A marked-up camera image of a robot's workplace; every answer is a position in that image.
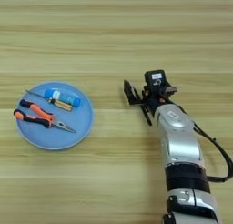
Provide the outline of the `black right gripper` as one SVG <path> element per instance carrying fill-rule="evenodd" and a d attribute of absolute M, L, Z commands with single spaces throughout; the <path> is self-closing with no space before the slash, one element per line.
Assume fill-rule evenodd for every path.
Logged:
<path fill-rule="evenodd" d="M 157 109 L 163 105 L 171 104 L 170 97 L 177 92 L 177 87 L 173 87 L 167 81 L 165 86 L 144 86 L 142 91 L 143 101 L 146 107 L 152 114 L 155 114 Z M 124 93 L 130 105 L 141 105 L 142 99 L 140 98 L 137 90 L 124 81 Z"/>

